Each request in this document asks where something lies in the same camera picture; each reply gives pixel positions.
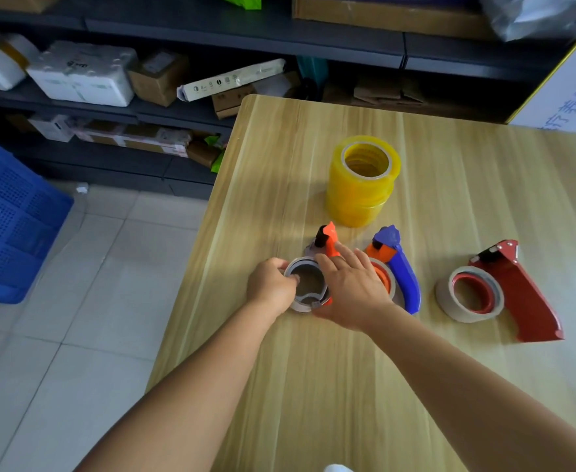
blue plastic basket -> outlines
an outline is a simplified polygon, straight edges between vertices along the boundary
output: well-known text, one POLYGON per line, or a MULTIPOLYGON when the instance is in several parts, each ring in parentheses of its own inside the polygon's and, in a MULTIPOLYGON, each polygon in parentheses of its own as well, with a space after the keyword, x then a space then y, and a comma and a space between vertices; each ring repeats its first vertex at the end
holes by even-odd
POLYGON ((24 299, 73 203, 0 147, 0 303, 24 299))

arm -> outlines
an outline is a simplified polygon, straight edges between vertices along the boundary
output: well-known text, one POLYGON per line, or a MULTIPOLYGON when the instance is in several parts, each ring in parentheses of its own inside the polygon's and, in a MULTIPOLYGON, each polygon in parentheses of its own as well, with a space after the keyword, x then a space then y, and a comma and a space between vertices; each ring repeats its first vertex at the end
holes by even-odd
POLYGON ((291 304, 298 278, 270 259, 249 277, 247 301, 128 411, 76 472, 208 471, 229 428, 264 335, 291 304))
POLYGON ((370 336, 470 471, 576 470, 576 429, 392 303, 365 253, 337 250, 317 255, 334 302, 315 315, 370 336))

wood grain tabletop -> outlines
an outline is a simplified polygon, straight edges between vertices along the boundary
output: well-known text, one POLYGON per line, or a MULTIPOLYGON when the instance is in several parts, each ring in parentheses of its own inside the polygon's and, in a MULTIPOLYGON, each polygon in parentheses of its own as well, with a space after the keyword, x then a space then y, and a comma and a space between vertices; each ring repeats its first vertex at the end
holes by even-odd
MULTIPOLYGON (((197 349, 271 256, 302 255, 330 221, 331 153, 348 136, 402 159, 378 219, 338 227, 364 248, 395 224, 422 287, 417 315, 576 427, 576 135, 251 95, 245 98, 176 299, 149 388, 197 349), (565 341, 520 344, 507 311, 460 324, 434 285, 504 238, 559 315, 565 341)), ((463 471, 389 359, 361 333, 288 312, 265 338, 214 469, 463 471)))

gray plastic bag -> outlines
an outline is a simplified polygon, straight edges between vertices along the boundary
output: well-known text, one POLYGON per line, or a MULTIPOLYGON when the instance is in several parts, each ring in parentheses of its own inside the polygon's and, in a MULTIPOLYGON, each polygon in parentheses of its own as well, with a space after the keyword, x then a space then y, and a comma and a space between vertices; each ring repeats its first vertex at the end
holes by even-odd
POLYGON ((576 38, 576 0, 480 0, 503 41, 576 38))

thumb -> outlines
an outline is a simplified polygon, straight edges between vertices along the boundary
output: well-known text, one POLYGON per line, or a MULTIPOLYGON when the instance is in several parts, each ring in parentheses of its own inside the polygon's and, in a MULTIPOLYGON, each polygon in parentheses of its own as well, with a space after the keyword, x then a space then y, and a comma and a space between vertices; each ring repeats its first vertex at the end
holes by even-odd
POLYGON ((324 320, 333 321, 332 319, 332 317, 334 316, 333 308, 334 305, 319 306, 319 308, 315 308, 312 310, 312 314, 317 318, 323 318, 324 320))

